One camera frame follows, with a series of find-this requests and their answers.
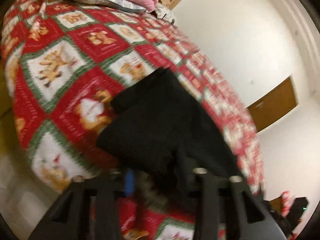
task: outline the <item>metal bolt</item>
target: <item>metal bolt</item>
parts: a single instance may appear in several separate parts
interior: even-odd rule
[[[208,172],[205,168],[194,168],[192,171],[195,174],[207,174]]]
[[[229,180],[232,182],[232,183],[239,183],[242,181],[242,178],[240,176],[232,176],[229,178]]]
[[[72,177],[72,181],[75,183],[81,183],[84,182],[84,177],[82,177],[81,175],[77,175]]]

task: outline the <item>black fabric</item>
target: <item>black fabric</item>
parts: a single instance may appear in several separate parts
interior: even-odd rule
[[[170,183],[174,153],[183,148],[214,175],[242,176],[219,129],[169,69],[154,71],[111,105],[120,116],[100,133],[97,146],[125,165]]]

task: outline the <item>bed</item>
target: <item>bed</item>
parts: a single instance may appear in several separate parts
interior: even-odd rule
[[[105,6],[15,0],[4,16],[1,45],[20,146],[33,172],[55,191],[63,191],[74,176],[90,178],[117,167],[113,156],[95,146],[101,128],[116,118],[108,103],[159,67],[170,68],[212,117],[252,192],[265,189],[250,114],[176,26]],[[193,234],[194,218],[176,207],[159,212],[127,198],[119,212],[126,239]],[[137,231],[137,224],[143,230]],[[223,225],[220,229],[223,238]]]

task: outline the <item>folded black clothing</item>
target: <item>folded black clothing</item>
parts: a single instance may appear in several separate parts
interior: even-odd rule
[[[169,183],[179,148],[217,176],[243,176],[215,123],[170,69],[157,69],[111,106],[120,116],[100,133],[97,146],[124,165]]]

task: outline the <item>wall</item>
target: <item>wall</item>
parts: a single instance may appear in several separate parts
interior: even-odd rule
[[[300,232],[320,199],[320,104],[311,98],[285,117],[258,133],[265,165],[267,199],[289,190],[292,196],[306,196],[309,206]]]
[[[183,0],[178,25],[221,70],[249,106],[292,74],[308,97],[298,47],[268,0]]]

